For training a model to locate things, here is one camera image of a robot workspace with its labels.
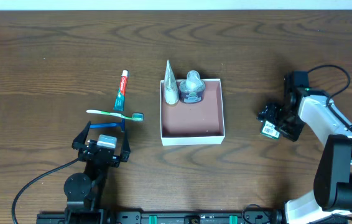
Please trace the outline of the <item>white Pantene tube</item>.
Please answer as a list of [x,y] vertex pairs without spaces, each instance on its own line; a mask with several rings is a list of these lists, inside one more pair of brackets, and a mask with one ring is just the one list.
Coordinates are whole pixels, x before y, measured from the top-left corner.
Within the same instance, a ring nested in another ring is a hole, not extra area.
[[178,103],[178,86],[170,61],[167,61],[164,75],[164,100],[168,105]]

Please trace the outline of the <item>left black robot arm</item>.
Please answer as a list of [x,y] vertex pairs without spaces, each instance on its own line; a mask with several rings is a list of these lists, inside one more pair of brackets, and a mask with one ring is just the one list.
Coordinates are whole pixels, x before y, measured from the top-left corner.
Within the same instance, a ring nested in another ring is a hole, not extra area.
[[101,134],[97,140],[87,140],[90,129],[91,123],[87,123],[72,142],[78,160],[86,164],[83,172],[71,175],[64,184],[67,210],[72,213],[99,209],[108,170],[127,162],[131,153],[125,128],[121,128],[118,138]]

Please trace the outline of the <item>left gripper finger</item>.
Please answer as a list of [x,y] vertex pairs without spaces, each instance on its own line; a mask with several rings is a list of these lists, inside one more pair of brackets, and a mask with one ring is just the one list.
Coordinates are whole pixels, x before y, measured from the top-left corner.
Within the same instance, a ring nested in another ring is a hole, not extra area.
[[73,140],[72,148],[75,150],[85,150],[87,148],[86,139],[90,130],[91,121],[89,121],[83,128],[81,133]]
[[127,162],[131,153],[131,149],[129,146],[127,131],[124,132],[123,143],[121,147],[120,158],[121,162]]

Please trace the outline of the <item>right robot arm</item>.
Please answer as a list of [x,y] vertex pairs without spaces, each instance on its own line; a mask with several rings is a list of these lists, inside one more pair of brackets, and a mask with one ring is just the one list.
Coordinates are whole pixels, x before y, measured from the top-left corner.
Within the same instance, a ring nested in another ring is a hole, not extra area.
[[323,145],[309,193],[289,200],[277,223],[343,223],[352,219],[352,123],[323,90],[291,88],[284,105],[269,103],[258,114],[261,133],[298,140],[308,125]]

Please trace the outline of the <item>green white soap packet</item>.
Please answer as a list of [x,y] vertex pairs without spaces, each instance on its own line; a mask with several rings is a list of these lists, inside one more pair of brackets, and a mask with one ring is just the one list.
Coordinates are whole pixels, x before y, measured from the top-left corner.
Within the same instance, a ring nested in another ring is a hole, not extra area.
[[267,120],[264,120],[262,122],[262,128],[261,128],[260,133],[263,136],[266,136],[271,139],[279,139],[280,138],[280,132],[278,132],[275,129],[275,126],[272,123],[268,122]]

